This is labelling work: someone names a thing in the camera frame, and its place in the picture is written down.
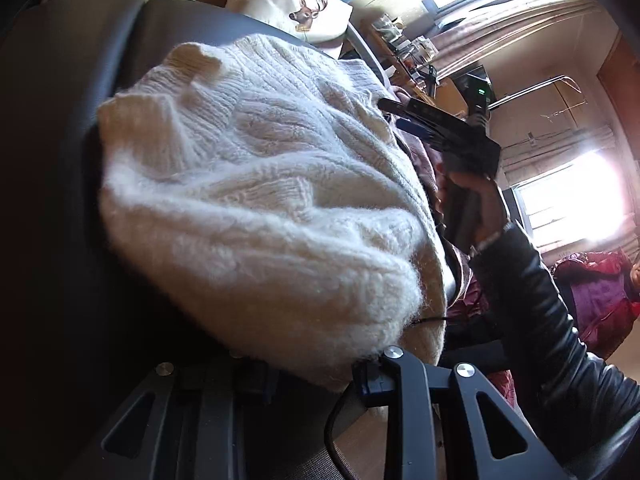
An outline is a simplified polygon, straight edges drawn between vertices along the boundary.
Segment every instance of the curtain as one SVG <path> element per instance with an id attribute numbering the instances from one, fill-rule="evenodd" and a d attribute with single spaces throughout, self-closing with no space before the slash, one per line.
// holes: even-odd
<path id="1" fill-rule="evenodd" d="M 431 63 L 442 79 L 549 25 L 598 10 L 597 0 L 512 0 L 477 9 L 431 38 L 438 49 Z"/>
<path id="2" fill-rule="evenodd" d="M 532 146 L 523 140 L 502 149 L 501 168 L 509 186 L 567 164 L 594 150 L 614 148 L 616 139 L 608 126 L 567 130 L 535 139 Z"/>

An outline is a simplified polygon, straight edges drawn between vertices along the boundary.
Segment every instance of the screw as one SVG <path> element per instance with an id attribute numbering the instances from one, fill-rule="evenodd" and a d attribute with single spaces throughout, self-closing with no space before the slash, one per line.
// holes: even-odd
<path id="1" fill-rule="evenodd" d="M 167 377 L 168 375 L 171 375 L 172 373 L 174 373 L 175 367 L 172 363 L 160 363 L 157 367 L 156 367 L 156 374 L 158 374 L 161 377 Z"/>
<path id="2" fill-rule="evenodd" d="M 460 377 L 471 377 L 476 373 L 476 369 L 473 368 L 473 366 L 469 363 L 460 363 L 458 366 L 456 366 L 456 373 Z"/>
<path id="3" fill-rule="evenodd" d="M 385 348 L 385 355 L 389 359 L 398 359 L 402 357 L 403 354 L 404 352 L 399 346 L 391 345 Z"/>

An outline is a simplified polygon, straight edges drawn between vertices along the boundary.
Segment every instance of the fuzzy fabric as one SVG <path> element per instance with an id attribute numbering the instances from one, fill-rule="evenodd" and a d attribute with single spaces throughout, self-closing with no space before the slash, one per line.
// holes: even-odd
<path id="1" fill-rule="evenodd" d="M 98 110 L 114 248 L 225 345 L 339 388 L 446 308 L 383 96 L 360 60 L 269 36 L 176 47 Z M 434 363 L 443 330 L 402 342 Z"/>

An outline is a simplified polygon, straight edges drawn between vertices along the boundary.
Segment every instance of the white sweater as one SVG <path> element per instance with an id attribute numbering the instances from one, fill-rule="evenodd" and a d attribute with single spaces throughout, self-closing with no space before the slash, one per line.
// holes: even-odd
<path id="1" fill-rule="evenodd" d="M 363 62 L 269 36 L 176 47 L 98 110 L 113 247 L 230 348 L 339 387 L 445 309 L 442 246 L 382 96 Z M 430 325 L 404 344 L 434 362 Z"/>

